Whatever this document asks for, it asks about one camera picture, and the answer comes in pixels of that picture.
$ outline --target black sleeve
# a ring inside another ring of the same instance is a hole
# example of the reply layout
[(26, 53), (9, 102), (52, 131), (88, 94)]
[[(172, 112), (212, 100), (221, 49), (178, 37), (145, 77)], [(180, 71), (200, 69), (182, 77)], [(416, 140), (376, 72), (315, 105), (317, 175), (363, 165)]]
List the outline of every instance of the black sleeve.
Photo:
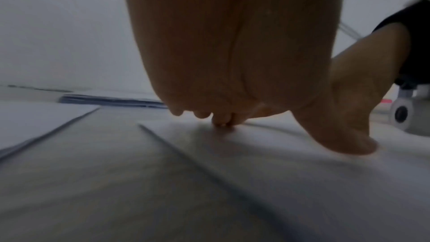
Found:
[(409, 56), (395, 84), (402, 89), (415, 89), (419, 84), (430, 83), (430, 1), (420, 0), (391, 15), (374, 32), (391, 23), (403, 24), (411, 38)]

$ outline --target white cylindrical object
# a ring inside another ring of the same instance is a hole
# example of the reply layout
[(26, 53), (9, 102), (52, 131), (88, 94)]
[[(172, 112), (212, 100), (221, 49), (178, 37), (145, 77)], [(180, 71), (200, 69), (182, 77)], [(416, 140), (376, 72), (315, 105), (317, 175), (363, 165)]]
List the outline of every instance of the white cylindrical object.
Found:
[(430, 101), (399, 98), (391, 106), (390, 122), (410, 134), (430, 136)]

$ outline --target white paper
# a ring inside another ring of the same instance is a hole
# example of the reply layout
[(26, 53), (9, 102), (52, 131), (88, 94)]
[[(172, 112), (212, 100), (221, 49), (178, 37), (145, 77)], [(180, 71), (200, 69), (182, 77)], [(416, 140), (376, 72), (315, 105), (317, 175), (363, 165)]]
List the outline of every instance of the white paper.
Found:
[(97, 105), (0, 101), (0, 158), (98, 108)]
[(428, 138), (377, 124), (373, 136), (386, 150), (358, 158), (320, 147), (292, 118), (234, 129), (197, 121), (141, 124), (274, 212), (298, 241), (430, 237), (430, 160), (409, 150), (430, 154)]
[(105, 91), (90, 89), (86, 91), (78, 91), (73, 93), (65, 94), (66, 97), (69, 96), (79, 96), (79, 97), (97, 97), (104, 99), (124, 99), (124, 100), (139, 100), (139, 101), (153, 101), (161, 102), (160, 98), (156, 94), (152, 93), (128, 93), (128, 92), (117, 92), (117, 91)]

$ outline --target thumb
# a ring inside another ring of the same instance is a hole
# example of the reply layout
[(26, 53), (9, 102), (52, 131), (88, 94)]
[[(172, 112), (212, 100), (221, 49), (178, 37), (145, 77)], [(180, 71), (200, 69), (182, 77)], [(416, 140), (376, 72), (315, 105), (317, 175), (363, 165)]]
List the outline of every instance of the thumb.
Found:
[(341, 118), (331, 90), (326, 88), (305, 107), (292, 111), (295, 119), (321, 145), (333, 151), (367, 155), (376, 151), (377, 143), (364, 133), (351, 129)]

